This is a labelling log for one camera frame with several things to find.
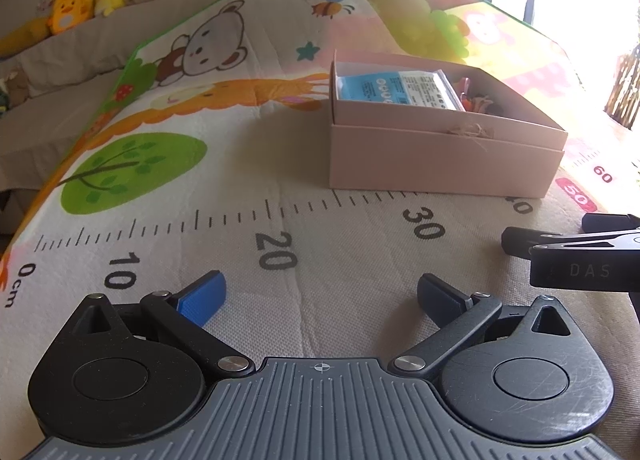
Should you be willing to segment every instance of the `silver screw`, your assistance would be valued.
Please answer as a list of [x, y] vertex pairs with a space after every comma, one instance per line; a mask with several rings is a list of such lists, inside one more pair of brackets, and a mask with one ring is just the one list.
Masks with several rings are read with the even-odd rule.
[[394, 361], [394, 366], [404, 372], [417, 372], [426, 365], [424, 359], [415, 355], [403, 355]]
[[218, 361], [218, 367], [226, 372], [241, 372], [249, 367], [249, 361], [237, 355], [229, 355]]

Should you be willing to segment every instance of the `green bush illustration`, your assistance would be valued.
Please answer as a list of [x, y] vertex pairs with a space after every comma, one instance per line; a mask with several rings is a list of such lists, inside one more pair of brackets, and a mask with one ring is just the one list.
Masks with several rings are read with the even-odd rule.
[[178, 133], [137, 133], [108, 144], [62, 180], [60, 203], [75, 215], [126, 204], [194, 167], [207, 145]]

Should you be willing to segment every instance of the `cartoon bear face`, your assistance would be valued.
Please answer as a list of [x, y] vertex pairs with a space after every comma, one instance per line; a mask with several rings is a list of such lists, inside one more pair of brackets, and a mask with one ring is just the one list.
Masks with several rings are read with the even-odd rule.
[[186, 75], [228, 70], [245, 60], [246, 48], [241, 46], [244, 20], [238, 13], [242, 5], [240, 0], [229, 3], [193, 33], [182, 62]]

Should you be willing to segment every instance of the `cartoon bear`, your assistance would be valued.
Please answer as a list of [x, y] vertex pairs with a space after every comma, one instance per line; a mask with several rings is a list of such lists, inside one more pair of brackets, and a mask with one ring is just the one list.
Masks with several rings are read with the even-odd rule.
[[192, 36], [177, 37], [171, 52], [156, 61], [156, 83], [167, 86], [184, 75], [229, 70], [243, 62], [247, 56], [242, 46], [244, 19], [238, 12], [243, 5], [243, 0], [231, 2], [198, 27]]

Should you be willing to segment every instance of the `cartoon bee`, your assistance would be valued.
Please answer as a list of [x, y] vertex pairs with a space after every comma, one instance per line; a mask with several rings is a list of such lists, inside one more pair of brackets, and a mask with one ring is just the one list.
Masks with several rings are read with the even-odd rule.
[[341, 10], [346, 10], [349, 14], [351, 14], [356, 8], [353, 5], [343, 5], [341, 3], [343, 0], [326, 0], [325, 2], [318, 3], [317, 5], [312, 5], [313, 15], [317, 16], [328, 16], [333, 19], [338, 12]]

